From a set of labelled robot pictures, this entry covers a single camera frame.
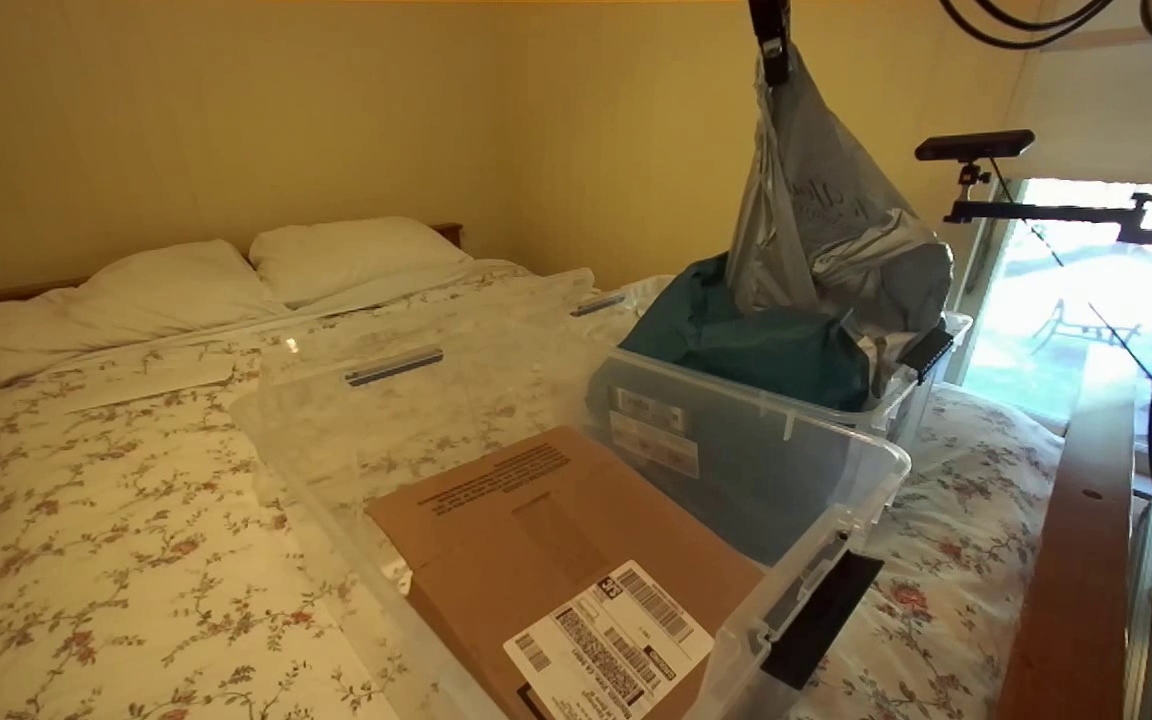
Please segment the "clear tote with clothes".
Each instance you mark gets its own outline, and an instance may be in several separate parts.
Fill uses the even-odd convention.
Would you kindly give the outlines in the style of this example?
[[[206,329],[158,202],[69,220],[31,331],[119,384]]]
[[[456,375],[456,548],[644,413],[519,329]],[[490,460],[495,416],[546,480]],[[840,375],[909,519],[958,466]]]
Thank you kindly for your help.
[[[926,384],[971,322],[940,326],[894,358],[857,413],[776,398],[635,352],[609,352],[587,380],[587,420],[662,496],[754,563],[776,563],[821,517],[871,523],[911,474],[909,442]]]

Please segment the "left white pillow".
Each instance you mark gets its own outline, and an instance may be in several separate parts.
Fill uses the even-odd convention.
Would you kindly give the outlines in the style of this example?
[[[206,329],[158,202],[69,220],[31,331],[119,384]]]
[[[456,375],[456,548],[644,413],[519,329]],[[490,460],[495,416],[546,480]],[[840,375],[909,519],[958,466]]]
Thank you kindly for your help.
[[[229,241],[131,254],[82,285],[0,300],[0,384],[95,348],[281,317],[276,291]]]

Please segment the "clear tote with cardboard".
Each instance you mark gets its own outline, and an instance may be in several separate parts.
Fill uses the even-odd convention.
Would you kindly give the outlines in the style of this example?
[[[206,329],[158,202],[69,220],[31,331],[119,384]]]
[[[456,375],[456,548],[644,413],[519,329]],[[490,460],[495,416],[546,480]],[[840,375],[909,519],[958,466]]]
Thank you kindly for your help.
[[[788,720],[909,451],[550,331],[294,341],[234,403],[349,640],[435,720]]]

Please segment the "dark green cloth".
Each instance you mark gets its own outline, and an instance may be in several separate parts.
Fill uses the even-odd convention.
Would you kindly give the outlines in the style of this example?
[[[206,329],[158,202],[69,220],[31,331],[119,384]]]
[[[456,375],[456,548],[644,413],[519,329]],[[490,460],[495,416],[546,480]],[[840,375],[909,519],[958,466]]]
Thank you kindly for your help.
[[[875,338],[843,317],[821,309],[740,312],[727,258],[670,277],[621,348],[840,413],[869,408],[901,368]]]

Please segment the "grey plastic shopping bag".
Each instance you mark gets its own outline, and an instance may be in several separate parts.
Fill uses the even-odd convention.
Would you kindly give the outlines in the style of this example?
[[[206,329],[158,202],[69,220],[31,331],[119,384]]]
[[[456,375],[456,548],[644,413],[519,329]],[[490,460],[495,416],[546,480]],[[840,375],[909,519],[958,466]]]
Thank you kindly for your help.
[[[884,352],[930,331],[950,287],[948,244],[829,110],[788,40],[758,43],[754,144],[725,285],[745,317],[821,312]]]

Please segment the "clear plastic tote lid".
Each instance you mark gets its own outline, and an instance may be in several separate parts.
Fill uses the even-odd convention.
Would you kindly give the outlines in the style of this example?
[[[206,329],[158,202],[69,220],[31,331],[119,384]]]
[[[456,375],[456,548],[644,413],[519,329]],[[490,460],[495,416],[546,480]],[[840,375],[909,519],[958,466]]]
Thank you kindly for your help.
[[[417,477],[580,420],[591,368],[662,291],[483,265],[281,331],[102,358],[51,442],[151,485],[252,477],[276,458]]]

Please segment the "wooden bed footboard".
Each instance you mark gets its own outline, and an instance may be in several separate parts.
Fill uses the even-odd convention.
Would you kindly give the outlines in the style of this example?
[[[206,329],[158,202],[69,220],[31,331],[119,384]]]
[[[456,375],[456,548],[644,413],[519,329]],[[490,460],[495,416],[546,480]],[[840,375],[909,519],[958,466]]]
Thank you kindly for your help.
[[[1135,363],[1093,348],[996,720],[1120,720],[1132,474]]]

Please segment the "white pillow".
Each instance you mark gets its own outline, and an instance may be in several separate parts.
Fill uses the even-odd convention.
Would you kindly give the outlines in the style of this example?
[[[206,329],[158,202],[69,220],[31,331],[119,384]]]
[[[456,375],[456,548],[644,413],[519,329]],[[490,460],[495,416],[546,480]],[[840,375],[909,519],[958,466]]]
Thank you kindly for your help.
[[[303,309],[370,282],[471,265],[469,254],[411,216],[266,229],[246,244],[246,261],[287,309]]]
[[[229,241],[131,254],[82,285],[0,300],[0,384],[95,348],[281,317],[276,291]]]

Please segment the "floral bed cover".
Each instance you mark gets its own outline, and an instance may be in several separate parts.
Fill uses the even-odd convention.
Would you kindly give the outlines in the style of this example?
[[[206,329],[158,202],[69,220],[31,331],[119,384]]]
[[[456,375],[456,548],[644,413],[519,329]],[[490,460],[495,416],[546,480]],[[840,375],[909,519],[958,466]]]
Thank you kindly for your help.
[[[0,384],[0,720],[488,720],[419,665],[362,586],[307,563],[234,403],[298,341],[378,352],[471,338],[538,363],[435,436],[423,403],[362,425],[362,485],[391,488],[555,416],[571,346],[613,346],[657,282],[508,261],[370,282],[340,317],[82,348]],[[783,720],[991,720],[1065,442],[930,384],[911,477],[871,533],[859,617]]]

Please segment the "right white pillow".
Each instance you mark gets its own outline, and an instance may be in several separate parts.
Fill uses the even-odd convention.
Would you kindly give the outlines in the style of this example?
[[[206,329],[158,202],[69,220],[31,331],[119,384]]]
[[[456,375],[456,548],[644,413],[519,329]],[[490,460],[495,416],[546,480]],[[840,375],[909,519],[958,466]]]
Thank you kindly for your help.
[[[471,265],[469,254],[411,216],[266,229],[246,244],[246,261],[287,309],[303,309],[370,282]]]

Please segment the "brown cardboard box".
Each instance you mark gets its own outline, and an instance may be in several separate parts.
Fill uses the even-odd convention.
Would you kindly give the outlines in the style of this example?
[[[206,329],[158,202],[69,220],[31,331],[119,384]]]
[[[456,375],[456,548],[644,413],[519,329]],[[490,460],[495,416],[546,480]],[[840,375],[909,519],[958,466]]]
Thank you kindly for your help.
[[[369,503],[508,720],[682,720],[758,570],[576,429]]]

